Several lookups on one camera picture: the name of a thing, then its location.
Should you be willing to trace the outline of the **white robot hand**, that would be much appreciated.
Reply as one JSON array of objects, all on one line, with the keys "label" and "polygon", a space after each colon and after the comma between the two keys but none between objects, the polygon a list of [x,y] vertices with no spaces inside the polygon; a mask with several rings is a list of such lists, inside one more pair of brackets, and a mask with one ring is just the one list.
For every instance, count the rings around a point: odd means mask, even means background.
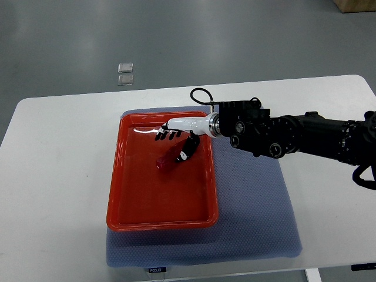
[{"label": "white robot hand", "polygon": [[176,162],[185,162],[189,160],[200,144],[200,135],[208,135],[211,138],[219,137],[219,115],[207,115],[205,117],[178,117],[163,124],[155,136],[155,140],[164,140],[169,133],[168,140],[174,136],[179,138],[182,132],[190,132],[189,137],[183,144],[183,147],[176,158]]}]

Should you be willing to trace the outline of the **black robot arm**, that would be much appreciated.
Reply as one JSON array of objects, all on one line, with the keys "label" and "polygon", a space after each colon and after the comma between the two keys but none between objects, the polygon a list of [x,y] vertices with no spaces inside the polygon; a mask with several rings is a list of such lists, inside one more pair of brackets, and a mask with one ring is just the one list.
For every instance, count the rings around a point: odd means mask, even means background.
[{"label": "black robot arm", "polygon": [[364,120],[332,120],[317,112],[271,117],[257,98],[219,102],[219,111],[205,119],[168,120],[155,139],[173,139],[182,132],[227,137],[233,148],[255,157],[279,159],[301,152],[364,168],[375,166],[375,112]]}]

